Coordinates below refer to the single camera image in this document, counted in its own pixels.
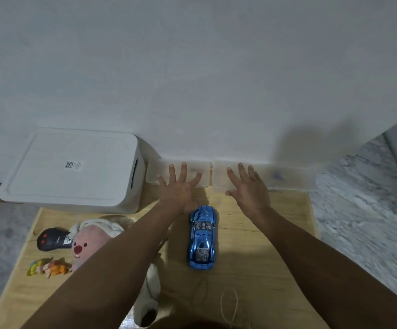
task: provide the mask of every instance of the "label sticker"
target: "label sticker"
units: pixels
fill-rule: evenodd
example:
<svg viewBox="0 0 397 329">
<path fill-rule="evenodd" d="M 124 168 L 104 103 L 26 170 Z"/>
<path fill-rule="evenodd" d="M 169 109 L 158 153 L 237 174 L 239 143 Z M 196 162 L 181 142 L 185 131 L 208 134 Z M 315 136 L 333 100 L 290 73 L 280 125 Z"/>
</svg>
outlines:
<svg viewBox="0 0 397 329">
<path fill-rule="evenodd" d="M 66 160 L 64 162 L 64 169 L 68 171 L 81 172 L 84 168 L 85 163 L 86 162 L 84 160 L 77 160 L 77 159 Z"/>
</svg>

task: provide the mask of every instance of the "transparent plastic box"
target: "transparent plastic box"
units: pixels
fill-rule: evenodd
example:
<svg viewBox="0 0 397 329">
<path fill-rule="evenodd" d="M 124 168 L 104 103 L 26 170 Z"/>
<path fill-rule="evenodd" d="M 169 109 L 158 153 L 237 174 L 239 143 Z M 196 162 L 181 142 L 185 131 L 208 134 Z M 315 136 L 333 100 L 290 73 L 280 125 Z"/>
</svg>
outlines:
<svg viewBox="0 0 397 329">
<path fill-rule="evenodd" d="M 287 189 L 309 192 L 316 190 L 316 169 L 311 167 L 283 167 L 274 164 L 252 164 L 268 189 Z M 218 160 L 213 163 L 212 184 L 214 190 L 225 192 L 235 188 L 229 180 L 227 168 L 230 167 L 239 177 L 238 163 Z"/>
<path fill-rule="evenodd" d="M 197 187 L 205 188 L 209 186 L 209 175 L 211 163 L 208 161 L 195 161 L 195 160 L 169 160 L 169 159 L 151 159 L 148 162 L 147 175 L 145 181 L 152 184 L 158 184 L 157 175 L 160 174 L 166 183 L 169 182 L 169 165 L 173 164 L 176 170 L 176 176 L 179 178 L 180 168 L 182 162 L 186 161 L 188 171 L 186 174 L 186 181 L 191 181 L 197 174 L 201 172 L 201 179 Z"/>
</svg>

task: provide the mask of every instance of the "storage box lid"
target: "storage box lid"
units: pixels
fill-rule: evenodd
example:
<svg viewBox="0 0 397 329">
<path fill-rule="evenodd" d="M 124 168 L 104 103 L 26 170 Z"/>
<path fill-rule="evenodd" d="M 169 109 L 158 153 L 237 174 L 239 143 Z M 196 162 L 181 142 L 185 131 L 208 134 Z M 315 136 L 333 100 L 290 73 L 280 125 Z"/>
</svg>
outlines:
<svg viewBox="0 0 397 329">
<path fill-rule="evenodd" d="M 127 196 L 132 134 L 41 128 L 0 187 L 9 202 L 113 207 Z"/>
</svg>

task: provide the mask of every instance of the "blue toy car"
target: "blue toy car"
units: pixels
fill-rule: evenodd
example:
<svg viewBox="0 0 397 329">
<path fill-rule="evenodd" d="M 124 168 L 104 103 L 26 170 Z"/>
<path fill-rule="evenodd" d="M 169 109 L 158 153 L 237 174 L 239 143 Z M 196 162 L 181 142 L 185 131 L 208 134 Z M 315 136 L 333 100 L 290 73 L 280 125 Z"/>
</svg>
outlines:
<svg viewBox="0 0 397 329">
<path fill-rule="evenodd" d="M 214 266 L 217 212 L 202 205 L 189 216 L 191 237 L 187 260 L 194 269 L 207 270 Z"/>
</svg>

